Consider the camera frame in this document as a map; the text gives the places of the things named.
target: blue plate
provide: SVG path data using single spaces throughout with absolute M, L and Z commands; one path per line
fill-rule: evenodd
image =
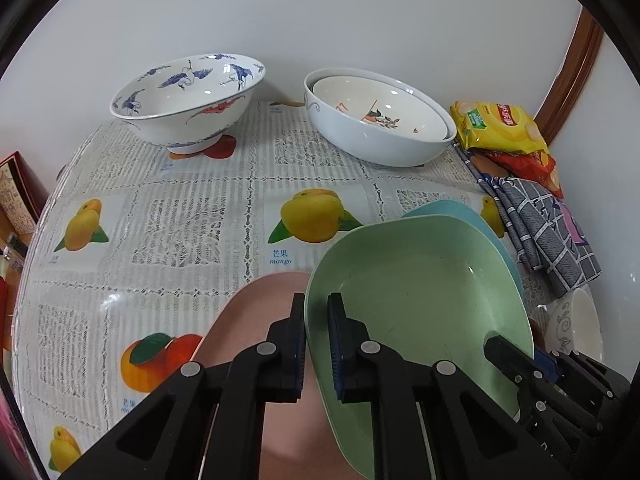
M 509 267 L 509 272 L 511 273 L 511 277 L 518 287 L 518 292 L 520 293 L 520 297 L 524 300 L 524 290 L 522 288 L 522 280 L 520 279 L 520 273 L 516 268 L 516 264 L 513 262 L 507 249 L 504 248 L 504 245 L 500 241 L 500 239 L 495 235 L 494 230 L 489 227 L 489 224 L 484 221 L 484 219 L 476 213 L 470 207 L 464 205 L 462 202 L 457 202 L 456 200 L 436 200 L 435 202 L 430 202 L 423 206 L 420 206 L 413 211 L 409 211 L 402 215 L 402 217 L 407 216 L 425 216 L 425 215 L 446 215 L 453 216 L 453 218 L 458 218 L 463 222 L 472 225 L 476 229 L 478 229 L 484 236 L 491 240 L 491 243 L 498 249 L 500 256 Z

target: brown wood trim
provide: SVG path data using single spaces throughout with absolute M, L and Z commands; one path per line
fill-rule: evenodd
M 536 115 L 536 124 L 547 144 L 556 138 L 580 97 L 600 51 L 603 35 L 600 25 L 583 8 L 564 64 Z

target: chip bag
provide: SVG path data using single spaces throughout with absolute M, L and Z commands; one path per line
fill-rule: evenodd
M 503 168 L 511 171 L 515 176 L 526 180 L 533 180 L 546 187 L 558 198 L 564 198 L 558 168 L 551 155 L 542 150 L 539 152 L 518 155 L 516 153 L 486 152 L 485 155 Z
M 520 106 L 456 101 L 450 111 L 466 150 L 548 153 L 538 126 Z

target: folded cloth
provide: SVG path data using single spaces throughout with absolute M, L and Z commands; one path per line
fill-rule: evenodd
M 472 155 L 456 152 L 498 206 L 518 259 L 527 270 L 545 269 L 558 298 L 602 270 L 578 224 L 561 200 L 537 182 L 480 173 Z

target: lay's logo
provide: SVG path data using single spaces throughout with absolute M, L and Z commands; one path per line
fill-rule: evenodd
M 507 126 L 515 126 L 518 124 L 511 114 L 511 107 L 509 105 L 497 105 L 498 113 L 500 114 L 500 118 L 504 124 Z

